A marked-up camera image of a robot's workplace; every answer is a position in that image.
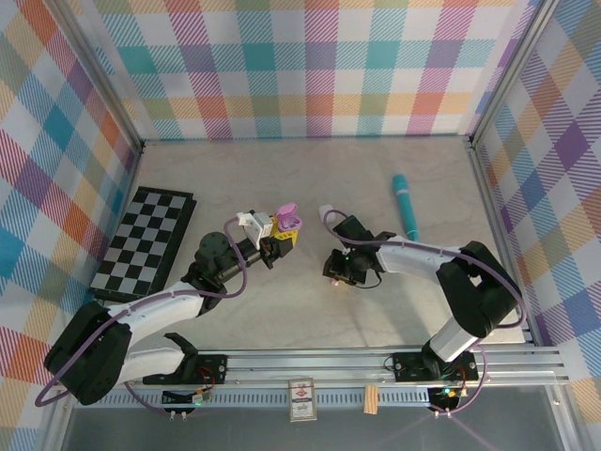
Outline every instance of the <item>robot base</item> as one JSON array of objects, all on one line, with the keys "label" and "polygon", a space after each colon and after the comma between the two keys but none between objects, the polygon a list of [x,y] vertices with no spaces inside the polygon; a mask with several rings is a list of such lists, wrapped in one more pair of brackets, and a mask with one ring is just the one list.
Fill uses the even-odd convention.
[{"label": "robot base", "polygon": [[478,381],[478,368],[471,352],[462,352],[451,362],[448,368],[442,368],[442,376],[433,374],[424,365],[424,355],[421,352],[397,352],[392,355],[394,379],[397,382],[422,382],[422,381],[463,381],[465,372],[466,381]]}]

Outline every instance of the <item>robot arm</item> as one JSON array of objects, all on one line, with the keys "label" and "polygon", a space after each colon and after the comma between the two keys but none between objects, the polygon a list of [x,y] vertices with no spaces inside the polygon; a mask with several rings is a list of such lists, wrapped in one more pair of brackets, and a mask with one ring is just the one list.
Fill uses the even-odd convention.
[{"label": "robot arm", "polygon": [[[262,260],[271,269],[275,260],[294,248],[301,220],[291,213],[268,216],[251,211],[239,213],[239,224],[247,236],[237,243],[244,265],[249,267]],[[242,271],[227,237],[220,232],[209,233],[200,241],[186,275],[170,288],[131,303],[110,307],[87,303],[81,307],[54,343],[44,366],[56,375],[104,325],[106,329],[59,379],[82,404],[97,402],[118,383],[145,376],[177,373],[185,380],[197,371],[198,351],[178,334],[165,337],[179,345],[180,350],[165,348],[128,355],[131,346],[172,324],[213,309],[227,292],[224,284]]]},{"label": "robot arm", "polygon": [[365,283],[369,270],[401,272],[440,285],[453,316],[422,349],[423,363],[434,379],[439,379],[441,370],[453,366],[474,343],[487,337],[517,306],[516,298],[490,273],[460,257],[449,257],[463,255],[478,260],[519,292],[499,261],[480,242],[472,241],[461,248],[443,248],[436,254],[405,246],[409,241],[393,233],[382,232],[374,237],[355,216],[347,217],[333,231],[353,241],[386,241],[390,244],[349,245],[343,242],[345,251],[333,250],[326,261],[325,276],[355,286]]}]

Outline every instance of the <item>small card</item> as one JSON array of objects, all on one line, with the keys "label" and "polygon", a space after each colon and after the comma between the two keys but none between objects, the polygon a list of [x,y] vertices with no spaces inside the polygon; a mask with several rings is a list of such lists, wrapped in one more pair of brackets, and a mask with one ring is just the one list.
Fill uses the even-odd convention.
[{"label": "small card", "polygon": [[308,421],[317,419],[317,405],[313,379],[295,379],[288,381],[290,396],[290,421]]}]

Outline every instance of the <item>metal frame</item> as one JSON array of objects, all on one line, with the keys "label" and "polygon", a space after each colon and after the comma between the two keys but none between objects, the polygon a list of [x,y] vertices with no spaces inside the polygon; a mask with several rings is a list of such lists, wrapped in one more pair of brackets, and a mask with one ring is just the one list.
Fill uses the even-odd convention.
[{"label": "metal frame", "polygon": [[[470,164],[485,205],[485,212],[500,253],[501,262],[513,277],[516,277],[518,271],[511,256],[509,240],[502,227],[478,148],[481,146],[486,132],[494,124],[511,87],[524,68],[536,42],[560,2],[561,0],[543,0],[542,5],[535,12],[534,18],[517,46],[516,54],[503,73],[499,85],[475,128],[472,142],[467,144]],[[143,153],[140,136],[69,7],[63,0],[46,0],[46,4],[60,24],[78,58],[82,61],[88,76],[108,105],[117,124],[125,133],[130,144],[137,150],[136,162],[132,169],[134,176],[131,186],[133,186],[138,163]],[[533,346],[534,343],[540,344],[541,340],[535,325],[533,323],[530,325],[531,328],[525,331],[526,344],[485,346],[489,362],[489,378],[486,380],[486,386],[544,385],[547,388],[549,402],[553,407],[565,448],[570,450],[593,449],[590,438],[585,432],[586,428],[578,421],[578,412],[574,409],[573,395],[567,385],[567,372],[559,351],[556,348]],[[256,404],[253,404],[254,400],[242,404],[238,400],[251,399],[250,397],[255,394],[258,396],[281,394],[283,391],[287,391],[288,381],[298,377],[313,378],[318,396],[328,396],[332,391],[354,394],[350,401],[351,404],[359,402],[355,396],[364,389],[365,385],[373,384],[380,387],[383,397],[387,396],[386,394],[398,397],[396,400],[382,400],[381,398],[382,402],[389,402],[389,405],[396,406],[423,406],[421,398],[413,402],[409,400],[411,395],[408,394],[422,393],[423,389],[428,387],[440,386],[440,382],[398,383],[394,381],[393,373],[383,367],[384,360],[394,352],[419,350],[418,347],[388,347],[323,350],[211,350],[203,351],[203,353],[228,355],[228,375],[225,385],[219,386],[215,392],[245,396],[235,397],[234,401],[230,402],[232,406],[236,407],[244,407],[244,405],[256,407]],[[476,353],[476,361],[482,370],[483,360],[479,352]],[[160,399],[163,389],[185,390],[190,388],[192,387],[182,385],[144,386],[139,391],[143,397],[156,400]],[[115,389],[105,401],[86,408],[107,407],[141,408],[133,402],[129,394],[120,388]],[[71,411],[82,408],[83,406],[76,405],[72,397],[62,399],[47,408],[42,421],[44,433],[39,434],[35,449],[37,451],[59,449],[65,436]]]},{"label": "metal frame", "polygon": [[[497,208],[497,203],[493,196],[490,180],[485,175],[484,162],[482,161],[480,154],[472,146],[469,139],[466,141],[466,150],[468,152],[468,158],[470,160],[473,174],[476,178],[478,191],[480,192],[482,202],[485,206],[488,223],[490,225],[497,249],[499,250],[501,263],[505,270],[512,276],[512,278],[514,278],[514,280],[519,280],[517,278],[519,271],[517,270],[516,262],[511,254],[509,237],[507,236],[507,231],[502,226],[500,209]],[[522,290],[522,296],[527,299],[528,293],[525,290]],[[542,338],[536,323],[532,320],[532,318],[534,318],[533,312],[532,309],[529,308],[528,330],[523,332],[527,341],[530,339],[533,344],[541,345]],[[531,349],[540,350],[544,348],[536,346],[532,347]],[[547,397],[565,449],[594,449],[591,437],[586,429],[582,415],[578,410],[576,400],[572,394],[572,389],[569,384],[563,383],[548,385]]]}]

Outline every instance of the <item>pink object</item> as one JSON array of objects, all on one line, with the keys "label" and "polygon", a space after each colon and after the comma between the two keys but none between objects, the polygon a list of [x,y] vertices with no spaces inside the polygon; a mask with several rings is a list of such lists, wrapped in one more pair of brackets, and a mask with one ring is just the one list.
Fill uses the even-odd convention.
[{"label": "pink object", "polygon": [[295,211],[299,208],[297,204],[285,204],[275,212],[275,219],[278,220],[278,228],[284,232],[289,230],[299,230],[302,227],[302,220],[295,216]]}]

